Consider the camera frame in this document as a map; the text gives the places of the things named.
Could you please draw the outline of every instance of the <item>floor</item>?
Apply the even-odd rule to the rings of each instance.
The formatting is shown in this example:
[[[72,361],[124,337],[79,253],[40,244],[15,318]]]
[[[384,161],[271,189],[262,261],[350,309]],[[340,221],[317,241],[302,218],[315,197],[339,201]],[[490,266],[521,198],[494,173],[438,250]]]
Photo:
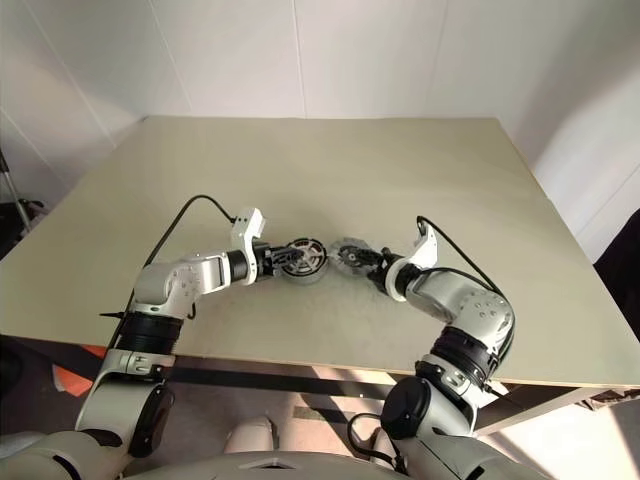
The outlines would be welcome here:
[[[47,361],[26,349],[17,353],[24,374],[2,398],[0,433],[72,429],[83,399],[55,390]],[[310,375],[393,383],[388,375],[375,372],[320,369]],[[344,441],[346,420],[355,412],[379,413],[382,408],[381,401],[361,398],[187,384],[172,389],[176,403],[160,448],[132,463],[127,474],[216,455],[234,425],[263,414],[278,425],[283,450],[350,455]],[[367,438],[374,428],[363,422],[357,434]],[[596,412],[572,405],[482,440],[550,478],[640,478],[640,401]]]

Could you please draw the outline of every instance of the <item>orange object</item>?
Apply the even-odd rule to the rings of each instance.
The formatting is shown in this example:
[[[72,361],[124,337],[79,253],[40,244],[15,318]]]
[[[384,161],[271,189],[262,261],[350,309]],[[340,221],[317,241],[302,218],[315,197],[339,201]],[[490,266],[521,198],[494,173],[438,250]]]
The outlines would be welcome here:
[[[96,345],[82,345],[82,348],[100,358],[104,358],[107,353],[105,347]],[[69,392],[74,397],[79,397],[86,393],[93,385],[93,382],[88,378],[81,377],[57,365],[53,366],[53,376],[56,388],[60,391]]]

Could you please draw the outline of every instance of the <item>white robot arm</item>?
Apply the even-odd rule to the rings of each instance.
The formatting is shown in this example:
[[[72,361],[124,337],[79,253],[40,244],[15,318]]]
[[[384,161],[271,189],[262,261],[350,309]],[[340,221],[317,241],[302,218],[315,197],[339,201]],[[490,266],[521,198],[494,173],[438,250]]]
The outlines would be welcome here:
[[[173,404],[167,387],[175,360],[173,346],[183,322],[192,315],[194,302],[233,283],[251,285],[280,269],[311,261],[299,249],[258,242],[263,227],[260,211],[245,209],[235,218],[231,250],[147,265],[75,431],[49,435],[4,460],[6,478],[111,480],[132,459],[151,454],[160,443]],[[390,392],[382,427],[403,457],[403,468],[415,478],[541,478],[469,437],[478,397],[511,343],[511,306],[491,282],[453,269],[432,268],[437,259],[435,234],[431,226],[420,231],[418,247],[407,257],[388,250],[382,255],[361,252],[375,259],[369,278],[381,291],[446,323],[430,353],[416,362],[415,376],[398,382]],[[253,478],[260,476],[256,469],[261,465],[269,468],[263,476],[272,477],[276,463],[286,465],[288,477],[295,478],[400,478],[373,464],[322,454],[272,457],[234,454],[159,469],[141,478]]]

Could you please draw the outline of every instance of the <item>table leg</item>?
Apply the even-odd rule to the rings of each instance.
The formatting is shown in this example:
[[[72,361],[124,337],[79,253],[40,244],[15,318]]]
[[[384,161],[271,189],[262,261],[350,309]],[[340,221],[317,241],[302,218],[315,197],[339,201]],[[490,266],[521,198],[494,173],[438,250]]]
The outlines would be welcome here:
[[[489,435],[560,407],[586,400],[608,388],[517,385],[478,412],[475,433]]]

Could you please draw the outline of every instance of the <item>black cable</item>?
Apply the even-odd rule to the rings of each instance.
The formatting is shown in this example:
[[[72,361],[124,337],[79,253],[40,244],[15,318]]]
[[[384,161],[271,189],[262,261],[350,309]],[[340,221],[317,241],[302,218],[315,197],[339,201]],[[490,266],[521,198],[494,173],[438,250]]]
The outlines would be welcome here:
[[[195,303],[191,304],[191,313],[189,315],[187,315],[187,318],[189,320],[193,320],[194,318],[196,318],[196,304]]]
[[[433,229],[436,232],[438,232],[442,236],[442,238],[444,238],[447,241],[447,243],[449,243],[449,245],[451,245],[453,247],[453,249],[456,252],[458,252],[458,255],[460,255],[464,259],[465,262],[467,262],[469,265],[471,265],[471,267],[476,272],[478,272],[480,274],[480,276],[484,279],[484,281],[487,282],[491,286],[490,290],[494,291],[495,293],[497,293],[501,297],[504,297],[504,294],[502,293],[502,291],[498,288],[498,286],[495,283],[493,283],[491,278],[489,278],[489,276],[486,273],[484,273],[482,271],[482,269],[478,265],[476,265],[476,263],[473,260],[471,260],[469,258],[469,256],[466,253],[464,253],[460,247],[458,247],[456,242],[451,240],[449,235],[444,233],[444,231],[440,227],[438,227],[435,223],[433,223],[428,218],[423,217],[422,215],[418,215],[418,217],[416,218],[416,222],[418,223],[418,230],[420,231],[421,235],[425,235],[426,234],[426,229],[424,228],[423,223],[427,223],[428,225],[431,225],[433,227]]]
[[[156,245],[153,247],[153,250],[151,250],[151,253],[147,257],[147,259],[144,261],[144,265],[142,266],[142,268],[146,267],[147,265],[151,264],[151,262],[153,262],[153,260],[158,255],[158,252],[160,251],[162,246],[165,244],[169,236],[173,233],[178,223],[180,223],[180,220],[182,219],[186,211],[189,209],[191,204],[193,204],[193,202],[201,198],[204,200],[210,201],[216,207],[218,207],[218,210],[220,210],[220,213],[222,213],[222,215],[224,215],[226,219],[229,220],[229,222],[231,222],[231,224],[235,223],[236,221],[235,217],[232,217],[231,215],[229,215],[229,213],[224,209],[222,205],[220,205],[220,203],[215,198],[210,197],[209,195],[203,195],[203,194],[194,195],[193,197],[191,197],[189,200],[185,202],[185,204],[182,206],[178,214],[175,216],[175,218],[173,219],[169,227],[167,227],[165,232],[162,234],[162,236],[160,237],[160,240],[158,240]],[[113,332],[113,335],[111,336],[111,340],[109,340],[109,345],[107,348],[113,348],[116,344],[116,341],[118,340],[120,331],[122,330],[122,327],[124,326],[124,323],[127,319],[127,313],[129,313],[129,308],[131,308],[131,303],[133,302],[133,294],[134,292],[133,290],[131,290],[131,294],[129,295],[129,300],[127,300],[127,306],[124,308],[122,312],[122,317],[120,318],[120,321],[118,322],[118,326],[116,327],[115,331]],[[192,315],[195,316],[195,305],[192,310]]]
[[[424,273],[426,273],[427,275],[431,275],[432,273],[436,273],[436,272],[452,272],[458,275],[461,275],[465,278],[468,278],[469,280],[472,280],[474,282],[476,282],[478,285],[480,285],[482,288],[491,291],[491,287],[489,285],[487,285],[486,283],[484,283],[482,280],[474,277],[473,275],[471,275],[470,273],[464,272],[462,270],[458,270],[457,268],[451,268],[451,267],[435,267],[435,268],[428,268],[426,270],[423,270]]]
[[[418,224],[418,231],[420,232],[420,235],[426,235],[427,233],[427,229],[425,227],[425,223],[427,225],[431,225],[433,227],[433,229],[438,232],[442,238],[444,238],[449,245],[451,245],[451,247],[453,247],[453,249],[458,253],[458,255],[460,255],[464,261],[466,261],[476,272],[478,272],[480,274],[480,276],[487,282],[487,285],[483,285],[482,282],[480,282],[477,278],[473,277],[473,275],[469,275],[466,272],[462,272],[460,270],[455,270],[455,269],[447,269],[446,267],[441,267],[443,268],[443,271],[452,271],[455,272],[459,275],[462,275],[464,277],[467,277],[473,281],[475,281],[476,283],[483,285],[484,288],[486,288],[487,290],[491,290],[495,293],[497,293],[498,295],[500,295],[502,298],[504,298],[507,302],[509,300],[507,300],[507,297],[504,293],[502,293],[502,290],[500,290],[498,288],[498,286],[493,283],[493,281],[491,280],[491,278],[489,278],[489,275],[487,275],[486,273],[484,273],[482,271],[482,269],[473,261],[469,258],[469,256],[464,253],[464,251],[462,251],[462,249],[460,247],[458,247],[458,245],[456,244],[456,242],[454,242],[449,235],[447,235],[446,233],[444,233],[444,231],[438,227],[435,223],[433,223],[431,220],[429,220],[427,217],[423,217],[422,215],[418,215],[416,217],[416,223]],[[430,271],[437,271],[438,268],[434,268],[431,269]],[[509,333],[507,334],[507,338],[504,340],[504,342],[502,343],[502,345],[500,345],[500,349],[498,350],[498,358],[500,359],[500,363],[502,363],[502,360],[507,356],[507,353],[509,353],[509,349],[511,348],[511,344],[513,342],[513,337],[514,337],[514,331],[516,328],[516,315],[515,313],[513,314],[513,322],[511,325],[511,329],[509,330]]]
[[[393,446],[394,450],[396,451],[396,458],[395,458],[396,462],[394,464],[394,461],[393,461],[394,459],[391,458],[386,453],[378,452],[377,450],[370,450],[368,448],[361,447],[356,443],[355,439],[353,438],[353,425],[360,418],[375,418],[376,420],[380,420],[380,415],[376,415],[375,413],[358,413],[354,415],[351,418],[351,420],[349,420],[349,422],[347,423],[347,439],[349,440],[349,445],[351,445],[351,448],[353,448],[356,452],[362,455],[378,458],[384,462],[387,462],[389,465],[393,467],[394,470],[400,473],[403,473],[404,461],[402,460],[402,457],[400,456],[400,452],[397,450],[395,445]]]
[[[2,153],[1,148],[0,148],[0,173],[9,173],[9,165],[7,165],[7,161],[4,158],[4,153]]]

